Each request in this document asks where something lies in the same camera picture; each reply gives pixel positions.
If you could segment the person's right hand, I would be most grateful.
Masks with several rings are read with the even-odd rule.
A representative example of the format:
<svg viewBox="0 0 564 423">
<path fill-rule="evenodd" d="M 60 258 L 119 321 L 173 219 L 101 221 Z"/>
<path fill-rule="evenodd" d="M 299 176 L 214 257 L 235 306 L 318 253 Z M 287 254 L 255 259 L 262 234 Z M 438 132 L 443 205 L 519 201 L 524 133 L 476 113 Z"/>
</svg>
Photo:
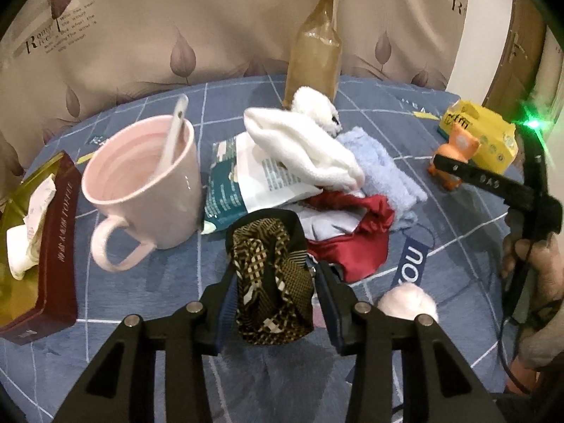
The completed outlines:
<svg viewBox="0 0 564 423">
<path fill-rule="evenodd" d="M 503 241 L 501 275 L 513 273 L 518 260 L 528 261 L 536 271 L 536 287 L 532 296 L 531 311 L 547 312 L 557 307 L 556 314 L 540 329 L 539 324 L 527 324 L 518 343 L 518 356 L 528 369 L 546 367 L 563 353 L 563 258 L 555 234 L 546 241 L 531 245 L 528 240 L 507 235 Z"/>
</svg>

